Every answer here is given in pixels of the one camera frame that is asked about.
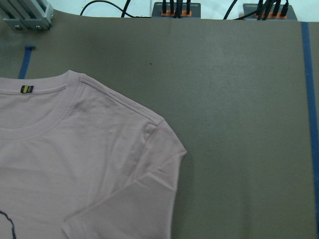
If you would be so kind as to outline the pink Snoopy t-shirt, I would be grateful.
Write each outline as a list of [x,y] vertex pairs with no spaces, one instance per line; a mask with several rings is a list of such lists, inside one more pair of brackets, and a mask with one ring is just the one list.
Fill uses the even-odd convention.
[[165,119],[73,71],[0,80],[3,239],[169,239],[186,154]]

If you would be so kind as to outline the grey USB hub left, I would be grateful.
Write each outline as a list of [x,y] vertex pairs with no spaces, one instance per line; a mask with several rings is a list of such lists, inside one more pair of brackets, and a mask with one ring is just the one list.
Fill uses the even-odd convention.
[[154,3],[153,18],[201,18],[201,4],[190,0],[162,0]]

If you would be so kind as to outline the grey usb hub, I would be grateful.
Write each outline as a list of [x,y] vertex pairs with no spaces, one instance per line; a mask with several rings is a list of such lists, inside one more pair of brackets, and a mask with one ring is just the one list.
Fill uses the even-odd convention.
[[154,3],[153,18],[201,18],[201,4],[190,0],[162,0]]
[[[262,7],[260,4],[257,3],[244,3],[243,4],[243,11],[244,15],[247,15],[245,19],[249,20],[257,20],[258,7]],[[297,16],[294,12],[293,7],[288,4],[288,2],[281,1],[281,4],[276,3],[273,1],[272,8],[267,10],[267,7],[264,8],[262,16],[260,20],[263,20],[266,17],[266,13],[268,13],[266,20],[283,20],[283,21],[297,21]]]

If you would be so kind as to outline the grey USB hub right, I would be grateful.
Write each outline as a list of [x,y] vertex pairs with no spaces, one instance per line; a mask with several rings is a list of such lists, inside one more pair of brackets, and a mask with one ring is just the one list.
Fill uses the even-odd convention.
[[[243,11],[244,15],[247,15],[245,19],[249,20],[257,20],[258,7],[262,7],[260,4],[257,3],[244,3],[243,4]],[[297,16],[294,12],[293,7],[288,4],[288,2],[281,1],[281,4],[276,3],[273,1],[272,8],[267,10],[267,7],[264,8],[262,16],[260,20],[263,20],[266,17],[266,13],[268,13],[266,20],[283,20],[283,21],[297,21]]]

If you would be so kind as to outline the aluminium frame post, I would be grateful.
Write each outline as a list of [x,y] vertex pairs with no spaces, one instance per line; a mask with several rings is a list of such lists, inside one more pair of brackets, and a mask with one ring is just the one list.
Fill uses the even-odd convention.
[[0,0],[0,15],[16,30],[49,30],[53,11],[46,0]]

